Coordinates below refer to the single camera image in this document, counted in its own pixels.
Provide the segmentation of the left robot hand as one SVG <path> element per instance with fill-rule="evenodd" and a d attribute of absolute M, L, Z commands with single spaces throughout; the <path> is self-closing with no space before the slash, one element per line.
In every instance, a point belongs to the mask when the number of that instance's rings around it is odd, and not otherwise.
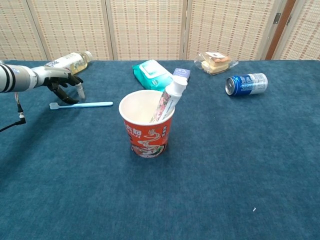
<path fill-rule="evenodd" d="M 78 99 L 70 97 L 60 86 L 67 88 L 68 84 L 76 88 L 80 99 L 85 99 L 83 80 L 73 75 L 70 70 L 62 67 L 38 66 L 33 67 L 37 82 L 35 88 L 45 86 L 53 92 L 64 103 L 73 105 L 79 102 Z"/>

